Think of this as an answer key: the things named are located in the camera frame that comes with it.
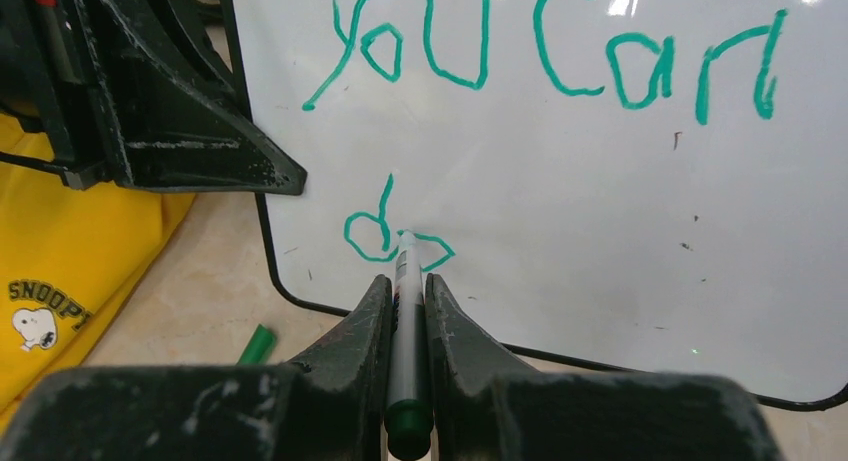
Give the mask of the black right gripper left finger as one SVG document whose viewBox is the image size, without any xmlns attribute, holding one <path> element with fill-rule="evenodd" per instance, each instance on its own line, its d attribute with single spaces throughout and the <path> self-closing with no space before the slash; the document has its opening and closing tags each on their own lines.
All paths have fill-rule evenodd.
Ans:
<svg viewBox="0 0 848 461">
<path fill-rule="evenodd" d="M 84 367 L 26 397 L 5 460 L 382 460 L 392 287 L 280 364 Z"/>
</svg>

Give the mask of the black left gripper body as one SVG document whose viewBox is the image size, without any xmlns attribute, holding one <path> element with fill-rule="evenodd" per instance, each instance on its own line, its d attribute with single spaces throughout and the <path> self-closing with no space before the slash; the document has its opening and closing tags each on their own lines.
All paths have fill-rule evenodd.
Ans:
<svg viewBox="0 0 848 461">
<path fill-rule="evenodd" d="M 1 0 L 1 112 L 44 134 L 45 159 L 4 148 L 5 165 L 54 175 L 66 187 L 133 184 L 104 42 L 115 25 L 100 0 Z"/>
</svg>

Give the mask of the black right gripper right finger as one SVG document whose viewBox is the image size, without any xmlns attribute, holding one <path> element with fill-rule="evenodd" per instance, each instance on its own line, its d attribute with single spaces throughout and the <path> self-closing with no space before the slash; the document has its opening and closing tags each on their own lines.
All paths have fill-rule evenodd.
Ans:
<svg viewBox="0 0 848 461">
<path fill-rule="evenodd" d="M 721 377 L 551 373 L 525 363 L 429 275 L 438 460 L 778 460 L 754 398 Z"/>
</svg>

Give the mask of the white whiteboard black frame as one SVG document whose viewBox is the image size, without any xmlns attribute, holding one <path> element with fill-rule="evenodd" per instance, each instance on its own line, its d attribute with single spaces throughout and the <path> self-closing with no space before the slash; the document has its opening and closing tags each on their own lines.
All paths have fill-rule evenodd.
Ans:
<svg viewBox="0 0 848 461">
<path fill-rule="evenodd" d="M 344 313 L 412 232 L 530 356 L 847 400 L 847 0 L 231 0 L 287 301 Z"/>
</svg>

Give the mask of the green white marker pen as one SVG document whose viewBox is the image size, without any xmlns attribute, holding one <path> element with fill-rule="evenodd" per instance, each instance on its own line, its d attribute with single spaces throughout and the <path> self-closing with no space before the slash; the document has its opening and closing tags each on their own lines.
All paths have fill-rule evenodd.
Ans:
<svg viewBox="0 0 848 461">
<path fill-rule="evenodd" d="M 399 233 L 392 304 L 387 446 L 398 460 L 419 460 L 430 450 L 433 409 L 422 270 L 416 237 L 409 230 Z"/>
</svg>

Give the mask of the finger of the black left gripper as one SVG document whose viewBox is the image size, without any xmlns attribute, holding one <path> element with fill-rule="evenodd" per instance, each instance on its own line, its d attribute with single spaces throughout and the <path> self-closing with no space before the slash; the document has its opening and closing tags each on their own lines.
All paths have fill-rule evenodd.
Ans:
<svg viewBox="0 0 848 461">
<path fill-rule="evenodd" d="M 161 192 L 303 193 L 306 170 L 237 105 L 190 0 L 96 0 L 117 183 Z"/>
</svg>

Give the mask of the green marker cap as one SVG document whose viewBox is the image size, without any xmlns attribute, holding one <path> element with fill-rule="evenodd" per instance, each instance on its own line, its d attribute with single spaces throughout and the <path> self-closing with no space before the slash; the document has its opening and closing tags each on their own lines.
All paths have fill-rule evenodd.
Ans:
<svg viewBox="0 0 848 461">
<path fill-rule="evenodd" d="M 273 330 L 262 324 L 257 325 L 237 363 L 248 365 L 266 363 L 276 343 L 277 336 Z"/>
</svg>

